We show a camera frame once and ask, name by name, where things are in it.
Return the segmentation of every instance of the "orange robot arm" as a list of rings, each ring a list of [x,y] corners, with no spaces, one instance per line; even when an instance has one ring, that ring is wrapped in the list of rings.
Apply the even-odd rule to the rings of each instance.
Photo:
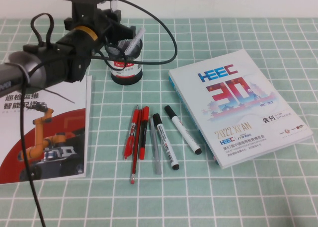
[[[51,143],[65,142],[65,136],[55,135],[43,139],[43,124],[49,123],[52,121],[53,109],[41,107],[37,109],[38,111],[44,112],[44,116],[38,119],[33,120],[35,125],[35,146],[29,147],[26,150],[27,158],[34,159],[42,155],[43,150],[50,145]],[[18,154],[18,160],[22,161],[24,159],[22,151]]]

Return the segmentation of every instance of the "book spine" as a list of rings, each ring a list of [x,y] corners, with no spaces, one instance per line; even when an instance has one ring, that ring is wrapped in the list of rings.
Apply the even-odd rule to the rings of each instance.
[[[186,111],[188,112],[190,118],[192,119],[192,121],[193,121],[195,127],[196,127],[197,130],[199,131],[199,134],[200,134],[200,136],[202,137],[202,139],[204,140],[205,145],[206,145],[207,147],[209,147],[209,145],[208,145],[208,143],[205,141],[205,138],[203,137],[203,135],[202,135],[202,133],[201,133],[201,131],[200,131],[200,129],[199,129],[197,123],[195,122],[193,116],[191,115],[191,112],[190,112],[190,110],[188,109],[188,106],[187,106],[186,103],[183,101],[183,98],[182,98],[180,92],[178,91],[177,87],[175,86],[175,84],[174,84],[174,82],[173,82],[173,80],[171,79],[170,76],[169,76],[169,81],[170,81],[170,83],[171,83],[173,89],[175,90],[175,92],[176,92],[177,95],[179,96],[179,99],[180,99],[181,103],[183,104],[183,107],[186,109]],[[209,148],[209,150],[210,150],[210,152],[211,152],[211,154],[212,154],[213,160],[218,164],[218,161],[216,160],[216,158],[215,158],[215,156],[214,156],[214,154],[212,153],[212,151],[211,151],[210,148]]]

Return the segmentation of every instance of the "white book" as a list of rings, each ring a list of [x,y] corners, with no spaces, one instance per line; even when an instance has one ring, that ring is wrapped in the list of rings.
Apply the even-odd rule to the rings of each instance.
[[[85,76],[81,82],[48,88],[74,103],[44,90],[25,96],[26,107],[38,107],[24,108],[24,138],[35,181],[85,177],[91,82]],[[0,98],[0,184],[28,180],[21,157],[20,101],[19,92]]]
[[[221,168],[313,135],[245,50],[170,70],[169,79]]]

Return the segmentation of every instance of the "mesh pen holder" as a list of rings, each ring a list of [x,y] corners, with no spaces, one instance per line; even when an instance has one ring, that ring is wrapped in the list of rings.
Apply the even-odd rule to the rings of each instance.
[[[126,55],[127,65],[125,67],[125,60],[123,53],[130,45],[132,39],[125,39],[118,42],[118,46],[107,46],[106,52],[108,57],[116,59],[119,62],[109,61],[111,66],[111,78],[114,82],[120,85],[131,85],[137,83],[143,76],[142,65],[133,64],[129,61],[140,61],[140,53],[143,48],[142,40],[135,46],[131,54]]]

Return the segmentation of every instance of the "table surface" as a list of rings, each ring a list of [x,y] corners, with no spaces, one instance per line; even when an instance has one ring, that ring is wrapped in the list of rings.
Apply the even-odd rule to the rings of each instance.
[[[102,61],[93,76],[87,177],[39,181],[36,189],[49,227],[313,227],[318,226],[318,19],[166,19],[179,53],[164,66],[144,66],[140,82],[115,84]],[[150,19],[126,19],[145,26],[143,60],[168,59],[173,45]],[[47,20],[37,22],[42,36]],[[35,43],[29,20],[0,20],[0,58]],[[52,39],[65,34],[56,20]],[[221,170],[181,106],[168,71],[245,48],[314,137]],[[137,182],[129,182],[131,158],[123,150],[135,106],[160,113],[180,163],[173,171],[160,150],[162,175],[155,175],[150,136]],[[195,155],[163,107],[169,104],[203,148]],[[28,183],[0,186],[0,226],[38,227]]]

